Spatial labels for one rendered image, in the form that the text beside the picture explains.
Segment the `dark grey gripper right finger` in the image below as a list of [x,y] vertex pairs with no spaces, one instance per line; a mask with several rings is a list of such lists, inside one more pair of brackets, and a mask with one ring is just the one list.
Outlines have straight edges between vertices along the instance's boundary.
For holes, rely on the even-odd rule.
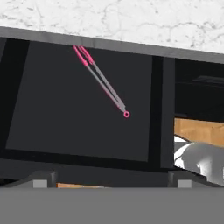
[[176,188],[221,187],[208,182],[205,176],[190,171],[170,171],[168,173],[168,186]]

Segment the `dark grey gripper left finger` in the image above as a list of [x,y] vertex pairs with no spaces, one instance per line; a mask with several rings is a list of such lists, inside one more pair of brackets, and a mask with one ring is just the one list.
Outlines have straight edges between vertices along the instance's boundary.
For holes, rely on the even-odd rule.
[[28,177],[5,185],[6,188],[55,188],[57,185],[56,171],[35,171]]

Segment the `dark grey open drawer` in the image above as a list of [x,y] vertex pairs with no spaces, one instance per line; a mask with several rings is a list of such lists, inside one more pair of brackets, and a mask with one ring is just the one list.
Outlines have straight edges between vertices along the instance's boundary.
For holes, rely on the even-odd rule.
[[121,111],[70,45],[0,38],[0,179],[164,187],[173,167],[174,59],[91,49]]

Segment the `pink and grey tongs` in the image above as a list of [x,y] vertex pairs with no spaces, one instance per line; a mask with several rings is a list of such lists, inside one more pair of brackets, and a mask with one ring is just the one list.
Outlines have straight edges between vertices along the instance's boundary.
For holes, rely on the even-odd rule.
[[89,54],[84,46],[74,45],[73,49],[80,59],[83,66],[94,76],[98,81],[102,89],[108,95],[108,97],[114,102],[114,104],[122,111],[125,118],[130,117],[130,112],[126,109],[126,106],[122,99],[119,97],[114,88],[110,85],[107,78],[102,73],[101,69],[95,64],[94,59]]

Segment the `white grey rounded object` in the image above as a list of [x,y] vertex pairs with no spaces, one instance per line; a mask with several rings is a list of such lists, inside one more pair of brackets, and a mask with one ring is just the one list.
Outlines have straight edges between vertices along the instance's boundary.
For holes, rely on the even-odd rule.
[[174,164],[224,186],[224,147],[174,136]]

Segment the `dark grey cupboard front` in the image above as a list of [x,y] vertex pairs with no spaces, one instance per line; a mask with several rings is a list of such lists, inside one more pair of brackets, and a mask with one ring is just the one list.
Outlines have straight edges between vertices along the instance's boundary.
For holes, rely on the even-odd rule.
[[175,116],[224,123],[224,64],[175,59]]

